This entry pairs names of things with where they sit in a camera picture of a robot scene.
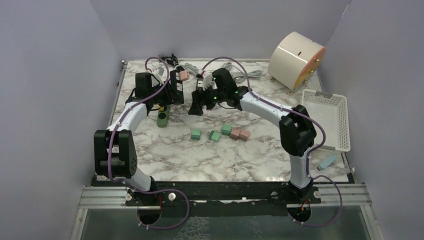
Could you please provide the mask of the black power strip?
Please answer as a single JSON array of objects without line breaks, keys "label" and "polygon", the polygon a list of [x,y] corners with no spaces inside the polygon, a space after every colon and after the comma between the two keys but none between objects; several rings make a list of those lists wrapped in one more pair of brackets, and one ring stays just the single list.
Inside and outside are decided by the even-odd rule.
[{"label": "black power strip", "polygon": [[178,70],[172,70],[170,72],[169,86],[170,86],[170,94],[171,94],[173,104],[175,105],[184,104],[185,99],[184,99],[183,82],[179,80]]},{"label": "black power strip", "polygon": [[196,86],[195,86],[195,90],[196,91],[198,91],[198,90],[200,90],[200,89],[203,88],[203,81],[204,81],[203,78],[197,78],[196,79]]}]

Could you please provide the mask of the green plug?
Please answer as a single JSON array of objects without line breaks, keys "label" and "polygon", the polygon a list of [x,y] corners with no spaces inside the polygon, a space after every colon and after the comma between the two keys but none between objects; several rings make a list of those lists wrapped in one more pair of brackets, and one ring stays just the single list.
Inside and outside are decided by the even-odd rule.
[{"label": "green plug", "polygon": [[232,131],[232,126],[230,124],[223,124],[221,128],[221,133],[223,135],[229,136]]},{"label": "green plug", "polygon": [[190,138],[192,140],[200,140],[201,139],[201,130],[200,129],[197,129],[197,128],[193,128],[191,130]]},{"label": "green plug", "polygon": [[208,135],[208,139],[215,143],[219,142],[220,138],[221,138],[221,133],[215,130],[212,130]]}]

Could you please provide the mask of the pink plug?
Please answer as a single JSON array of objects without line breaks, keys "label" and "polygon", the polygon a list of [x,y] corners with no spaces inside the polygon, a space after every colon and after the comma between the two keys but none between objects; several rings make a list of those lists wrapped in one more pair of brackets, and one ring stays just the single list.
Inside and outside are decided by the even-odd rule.
[{"label": "pink plug", "polygon": [[250,132],[246,129],[242,129],[238,135],[238,138],[243,141],[247,141],[250,137]]},{"label": "pink plug", "polygon": [[177,73],[177,77],[182,82],[187,81],[190,79],[190,72],[188,70],[181,70]]},{"label": "pink plug", "polygon": [[229,134],[229,137],[233,140],[237,140],[240,136],[241,130],[237,128],[232,128]]}]

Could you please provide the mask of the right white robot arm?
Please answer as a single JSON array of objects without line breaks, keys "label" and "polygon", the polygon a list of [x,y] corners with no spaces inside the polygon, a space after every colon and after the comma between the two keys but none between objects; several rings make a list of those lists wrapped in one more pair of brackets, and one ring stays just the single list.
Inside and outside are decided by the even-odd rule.
[{"label": "right white robot arm", "polygon": [[225,68],[211,74],[200,70],[196,78],[201,86],[191,93],[189,115],[201,116],[203,109],[211,110],[216,104],[225,102],[230,107],[255,114],[277,126],[281,145],[290,158],[289,199],[296,204],[306,200],[313,186],[309,176],[308,151],[312,149],[317,136],[307,109],[302,105],[290,108],[277,104],[248,86],[237,86]]}]

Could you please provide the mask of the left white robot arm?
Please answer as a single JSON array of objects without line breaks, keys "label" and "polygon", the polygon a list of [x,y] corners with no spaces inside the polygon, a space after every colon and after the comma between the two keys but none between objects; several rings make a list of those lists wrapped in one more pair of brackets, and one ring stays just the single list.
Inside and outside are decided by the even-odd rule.
[{"label": "left white robot arm", "polygon": [[170,71],[166,78],[157,71],[136,73],[135,87],[119,117],[93,135],[95,173],[131,187],[147,206],[155,203],[159,191],[153,177],[138,168],[133,133],[154,111],[154,105],[169,108],[184,103],[182,82],[177,70]]}]

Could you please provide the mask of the green power strip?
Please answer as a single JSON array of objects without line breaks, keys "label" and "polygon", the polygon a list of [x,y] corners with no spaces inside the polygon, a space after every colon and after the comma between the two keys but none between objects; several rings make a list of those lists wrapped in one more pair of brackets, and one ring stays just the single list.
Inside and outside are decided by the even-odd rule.
[{"label": "green power strip", "polygon": [[164,111],[159,111],[158,110],[158,115],[157,115],[157,119],[156,119],[156,125],[159,128],[166,128],[168,126],[168,121],[169,121],[169,113],[170,113],[170,106],[164,106],[165,110]]}]

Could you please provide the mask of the beige cylindrical container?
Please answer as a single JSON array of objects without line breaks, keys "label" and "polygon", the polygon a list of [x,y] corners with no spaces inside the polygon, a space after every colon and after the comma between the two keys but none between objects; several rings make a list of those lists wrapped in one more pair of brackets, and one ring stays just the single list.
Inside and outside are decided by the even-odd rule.
[{"label": "beige cylindrical container", "polygon": [[321,64],[327,48],[293,31],[274,50],[268,64],[268,74],[296,92]]}]

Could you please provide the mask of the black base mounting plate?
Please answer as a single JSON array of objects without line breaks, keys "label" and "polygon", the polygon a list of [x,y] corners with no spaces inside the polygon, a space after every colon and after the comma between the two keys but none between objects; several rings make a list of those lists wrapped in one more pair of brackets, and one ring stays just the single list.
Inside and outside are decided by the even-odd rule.
[{"label": "black base mounting plate", "polygon": [[286,217],[294,208],[321,203],[317,187],[305,197],[292,194],[289,184],[278,182],[171,182],[158,181],[162,192],[142,194],[124,186],[90,186],[83,190],[81,206],[90,209],[129,209],[149,220],[188,217]]}]

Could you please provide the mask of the white plastic basket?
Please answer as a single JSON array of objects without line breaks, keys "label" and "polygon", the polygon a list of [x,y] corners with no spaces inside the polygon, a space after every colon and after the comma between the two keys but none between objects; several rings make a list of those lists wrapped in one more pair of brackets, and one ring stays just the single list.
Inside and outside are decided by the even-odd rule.
[{"label": "white plastic basket", "polygon": [[325,131],[323,149],[339,153],[351,150],[348,103],[345,96],[304,89],[301,105]]}]

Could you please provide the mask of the light blue small device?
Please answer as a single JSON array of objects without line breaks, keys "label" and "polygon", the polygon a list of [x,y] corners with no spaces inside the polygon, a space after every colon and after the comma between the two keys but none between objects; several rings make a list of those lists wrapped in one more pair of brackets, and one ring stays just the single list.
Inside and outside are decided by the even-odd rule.
[{"label": "light blue small device", "polygon": [[325,160],[323,160],[320,164],[316,166],[316,169],[318,171],[323,171],[327,169],[331,164],[333,164],[337,159],[336,155],[330,155]]}]

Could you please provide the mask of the aluminium rail frame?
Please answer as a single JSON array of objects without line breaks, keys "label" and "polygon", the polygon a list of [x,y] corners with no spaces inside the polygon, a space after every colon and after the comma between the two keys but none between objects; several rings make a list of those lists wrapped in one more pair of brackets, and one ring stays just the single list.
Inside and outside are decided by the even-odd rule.
[{"label": "aluminium rail frame", "polygon": [[363,183],[159,181],[147,195],[95,182],[80,197],[73,240],[380,240]]}]

